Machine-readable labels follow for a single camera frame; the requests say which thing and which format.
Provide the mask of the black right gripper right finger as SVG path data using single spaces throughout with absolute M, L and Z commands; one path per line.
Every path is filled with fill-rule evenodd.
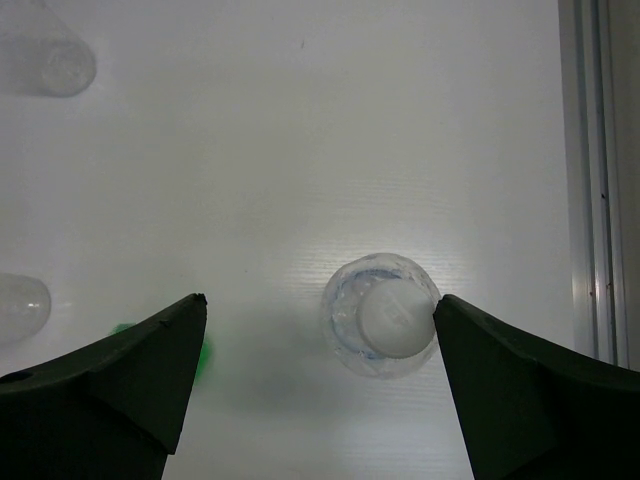
M 639 374 L 446 295 L 440 351 L 477 479 L 636 479 Z

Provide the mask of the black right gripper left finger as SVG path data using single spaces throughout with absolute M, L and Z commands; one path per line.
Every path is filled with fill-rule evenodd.
M 207 323 L 190 294 L 117 334 L 1 378 L 4 479 L 159 479 Z

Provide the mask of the water bottle blue label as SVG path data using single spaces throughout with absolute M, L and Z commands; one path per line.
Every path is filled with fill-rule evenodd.
M 376 253 L 340 267 L 321 301 L 323 336 L 340 362 L 374 379 L 406 377 L 438 348 L 434 322 L 441 294 L 413 260 Z

